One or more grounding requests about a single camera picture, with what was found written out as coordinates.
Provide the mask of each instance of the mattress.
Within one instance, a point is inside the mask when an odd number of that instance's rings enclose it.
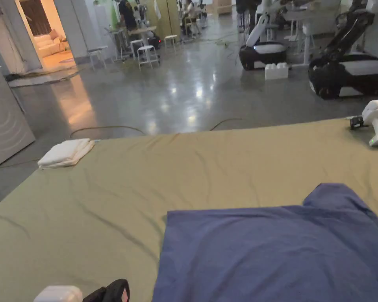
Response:
[[[0,203],[0,301],[48,285],[84,295],[125,278],[151,301],[167,211],[301,204],[344,183],[378,216],[378,149],[347,120],[100,141],[37,170]]]

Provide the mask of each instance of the concrete floor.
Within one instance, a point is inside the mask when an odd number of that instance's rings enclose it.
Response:
[[[15,88],[36,141],[4,165],[42,157],[72,131],[128,125],[146,134],[257,128],[360,114],[369,99],[324,101],[309,88],[306,69],[289,79],[264,80],[263,71],[236,60],[243,36],[236,16],[209,18],[201,41],[161,50],[161,66],[139,71],[132,60],[107,70],[84,69],[69,81]],[[225,36],[226,46],[214,39]],[[141,135],[131,129],[79,132],[75,138]],[[37,168],[36,163],[0,169],[0,201]]]

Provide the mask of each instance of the white plastic block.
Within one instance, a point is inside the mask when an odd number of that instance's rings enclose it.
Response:
[[[268,64],[265,67],[265,80],[287,79],[289,77],[289,67],[286,62]]]
[[[83,293],[71,285],[48,286],[36,296],[34,302],[83,302]]]

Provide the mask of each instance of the wheel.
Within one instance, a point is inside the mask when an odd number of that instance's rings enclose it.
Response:
[[[242,65],[242,67],[246,71],[251,70],[251,66],[249,64]]]
[[[322,87],[319,89],[318,95],[323,99],[333,99],[334,93],[331,91],[330,87]]]

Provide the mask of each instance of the blue towel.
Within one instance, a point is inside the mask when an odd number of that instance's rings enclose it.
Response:
[[[302,206],[173,211],[153,302],[378,302],[378,217],[348,187]]]

